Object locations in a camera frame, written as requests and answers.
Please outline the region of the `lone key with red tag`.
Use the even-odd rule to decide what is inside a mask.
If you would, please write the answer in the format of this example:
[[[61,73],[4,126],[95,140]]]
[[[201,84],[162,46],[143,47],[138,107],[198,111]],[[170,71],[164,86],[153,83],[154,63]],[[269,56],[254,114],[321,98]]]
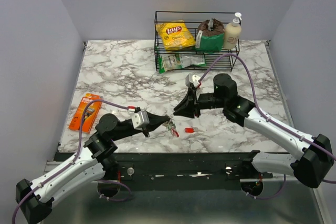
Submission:
[[[195,128],[195,127],[186,127],[184,129],[185,133],[196,133],[199,131],[199,129]]]

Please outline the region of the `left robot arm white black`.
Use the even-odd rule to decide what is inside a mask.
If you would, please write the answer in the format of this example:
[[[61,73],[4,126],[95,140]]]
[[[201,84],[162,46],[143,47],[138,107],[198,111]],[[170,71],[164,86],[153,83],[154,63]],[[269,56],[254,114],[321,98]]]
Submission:
[[[149,133],[170,117],[159,116],[147,111],[138,111],[130,119],[120,121],[114,114],[102,116],[96,132],[78,145],[78,150],[63,163],[48,173],[29,181],[22,179],[16,185],[16,211],[22,211],[28,223],[39,223],[52,211],[52,206],[63,196],[96,179],[112,179],[116,175],[117,150],[115,141]]]

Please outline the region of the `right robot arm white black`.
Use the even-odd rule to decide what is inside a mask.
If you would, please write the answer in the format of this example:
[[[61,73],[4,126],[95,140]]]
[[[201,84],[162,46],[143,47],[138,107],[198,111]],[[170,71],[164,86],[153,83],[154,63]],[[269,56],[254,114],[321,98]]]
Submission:
[[[310,188],[318,188],[334,164],[330,140],[323,134],[312,136],[276,120],[257,104],[238,95],[237,84],[228,74],[217,74],[213,79],[214,91],[199,92],[200,77],[189,74],[183,100],[174,108],[175,116],[199,117],[201,110],[222,109],[229,121],[253,130],[287,151],[287,154],[256,152],[241,165],[249,178],[259,172],[294,176]]]

